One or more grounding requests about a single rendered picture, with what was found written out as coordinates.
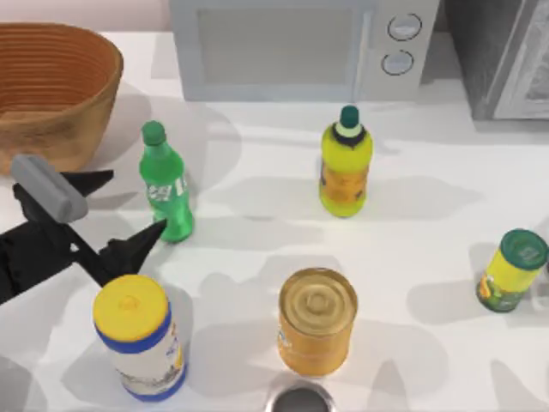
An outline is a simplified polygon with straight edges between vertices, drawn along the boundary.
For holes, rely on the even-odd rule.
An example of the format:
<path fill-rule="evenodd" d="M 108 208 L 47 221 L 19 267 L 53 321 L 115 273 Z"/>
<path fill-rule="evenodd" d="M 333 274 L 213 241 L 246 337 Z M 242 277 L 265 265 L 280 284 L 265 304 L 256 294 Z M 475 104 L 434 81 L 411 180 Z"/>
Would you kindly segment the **pale grey rounded box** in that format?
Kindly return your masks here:
<path fill-rule="evenodd" d="M 10 173 L 54 221 L 71 223 L 87 215 L 85 197 L 44 158 L 18 154 L 12 160 Z"/>

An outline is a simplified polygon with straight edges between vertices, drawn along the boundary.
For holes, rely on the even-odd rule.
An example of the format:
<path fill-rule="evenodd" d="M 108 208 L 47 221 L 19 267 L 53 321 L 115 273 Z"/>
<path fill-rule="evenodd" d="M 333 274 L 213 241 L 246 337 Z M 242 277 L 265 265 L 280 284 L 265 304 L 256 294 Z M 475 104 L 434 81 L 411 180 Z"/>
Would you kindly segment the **brown wooden basket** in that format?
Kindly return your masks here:
<path fill-rule="evenodd" d="M 104 36 L 53 22 L 0 22 L 0 175 L 19 154 L 58 171 L 85 167 L 109 123 L 124 71 Z"/>

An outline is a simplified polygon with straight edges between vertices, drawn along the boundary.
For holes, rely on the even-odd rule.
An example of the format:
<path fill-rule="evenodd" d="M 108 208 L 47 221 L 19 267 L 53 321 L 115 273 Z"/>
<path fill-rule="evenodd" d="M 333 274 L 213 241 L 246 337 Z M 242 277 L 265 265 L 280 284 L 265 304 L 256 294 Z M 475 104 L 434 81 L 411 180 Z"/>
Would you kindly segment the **white canister with yellow lid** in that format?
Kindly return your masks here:
<path fill-rule="evenodd" d="M 160 402 L 182 386 L 187 364 L 164 288 L 138 274 L 108 282 L 96 295 L 94 328 L 124 389 L 142 402 Z"/>

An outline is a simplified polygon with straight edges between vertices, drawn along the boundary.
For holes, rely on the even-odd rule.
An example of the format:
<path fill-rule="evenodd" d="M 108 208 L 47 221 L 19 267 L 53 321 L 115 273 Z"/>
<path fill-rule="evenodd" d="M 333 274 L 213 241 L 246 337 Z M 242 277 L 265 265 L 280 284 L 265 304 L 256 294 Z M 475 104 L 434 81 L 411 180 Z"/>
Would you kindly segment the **orange can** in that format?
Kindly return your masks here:
<path fill-rule="evenodd" d="M 358 297 L 336 270 L 296 271 L 279 293 L 278 349 L 284 363 L 302 376 L 322 377 L 346 360 Z"/>

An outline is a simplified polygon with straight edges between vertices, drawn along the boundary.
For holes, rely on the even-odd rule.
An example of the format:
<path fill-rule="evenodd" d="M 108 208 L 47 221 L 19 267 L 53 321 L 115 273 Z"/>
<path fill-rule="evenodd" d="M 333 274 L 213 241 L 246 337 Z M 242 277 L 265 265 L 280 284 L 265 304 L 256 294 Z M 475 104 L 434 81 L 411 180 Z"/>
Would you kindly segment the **silver metal cup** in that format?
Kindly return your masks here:
<path fill-rule="evenodd" d="M 338 412 L 338 409 L 320 382 L 284 373 L 269 385 L 262 412 Z"/>

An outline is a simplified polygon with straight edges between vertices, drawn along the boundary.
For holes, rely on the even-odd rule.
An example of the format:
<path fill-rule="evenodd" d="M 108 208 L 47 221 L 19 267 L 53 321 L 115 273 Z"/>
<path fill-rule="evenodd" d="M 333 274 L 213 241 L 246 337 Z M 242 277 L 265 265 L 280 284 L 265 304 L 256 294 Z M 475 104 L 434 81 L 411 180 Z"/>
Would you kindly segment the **yellow bottle with green cap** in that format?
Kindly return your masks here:
<path fill-rule="evenodd" d="M 360 121 L 358 107 L 342 107 L 321 141 L 319 197 L 331 215 L 348 218 L 360 212 L 367 198 L 372 155 L 373 139 Z"/>

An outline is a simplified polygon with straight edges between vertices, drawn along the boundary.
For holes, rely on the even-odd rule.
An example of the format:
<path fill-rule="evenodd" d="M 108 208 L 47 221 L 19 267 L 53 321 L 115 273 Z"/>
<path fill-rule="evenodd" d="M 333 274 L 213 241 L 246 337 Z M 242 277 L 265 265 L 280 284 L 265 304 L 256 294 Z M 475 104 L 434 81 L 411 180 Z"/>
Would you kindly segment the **pale microwave oven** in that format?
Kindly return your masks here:
<path fill-rule="evenodd" d="M 419 88 L 440 0 L 169 0 L 184 97 L 193 101 L 410 100 Z M 395 41 L 392 17 L 420 33 Z M 386 54 L 413 68 L 388 76 Z"/>

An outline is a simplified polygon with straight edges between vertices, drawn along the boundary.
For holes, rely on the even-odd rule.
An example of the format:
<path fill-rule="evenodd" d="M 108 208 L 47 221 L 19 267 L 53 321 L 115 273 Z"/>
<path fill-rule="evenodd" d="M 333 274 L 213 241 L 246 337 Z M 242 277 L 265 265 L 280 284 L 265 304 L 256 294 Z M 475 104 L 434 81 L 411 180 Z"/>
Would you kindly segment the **round microwave knob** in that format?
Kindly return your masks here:
<path fill-rule="evenodd" d="M 388 76 L 402 76 L 410 71 L 413 65 L 413 55 L 403 50 L 386 54 L 381 61 L 381 68 Z"/>
<path fill-rule="evenodd" d="M 414 13 L 396 15 L 391 18 L 387 31 L 395 41 L 409 41 L 414 39 L 422 29 L 422 20 Z"/>

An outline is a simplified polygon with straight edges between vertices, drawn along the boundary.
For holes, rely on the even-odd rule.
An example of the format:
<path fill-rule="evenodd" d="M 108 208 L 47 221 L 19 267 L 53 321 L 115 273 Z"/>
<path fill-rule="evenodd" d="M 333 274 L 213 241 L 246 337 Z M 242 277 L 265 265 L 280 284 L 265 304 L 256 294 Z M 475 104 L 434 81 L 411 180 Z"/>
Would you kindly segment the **yellow can with green lid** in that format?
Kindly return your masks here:
<path fill-rule="evenodd" d="M 476 286 L 479 302 L 493 312 L 514 311 L 549 259 L 549 245 L 535 232 L 507 232 Z"/>

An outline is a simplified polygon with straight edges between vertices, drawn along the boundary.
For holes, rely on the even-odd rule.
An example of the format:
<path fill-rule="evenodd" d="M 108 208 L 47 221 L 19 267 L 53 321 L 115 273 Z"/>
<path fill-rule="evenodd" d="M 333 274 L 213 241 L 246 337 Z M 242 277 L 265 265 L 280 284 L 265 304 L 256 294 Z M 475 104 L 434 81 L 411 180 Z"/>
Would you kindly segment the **grey cabinet with dark inside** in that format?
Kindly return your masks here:
<path fill-rule="evenodd" d="M 549 0 L 444 0 L 472 117 L 549 120 Z"/>

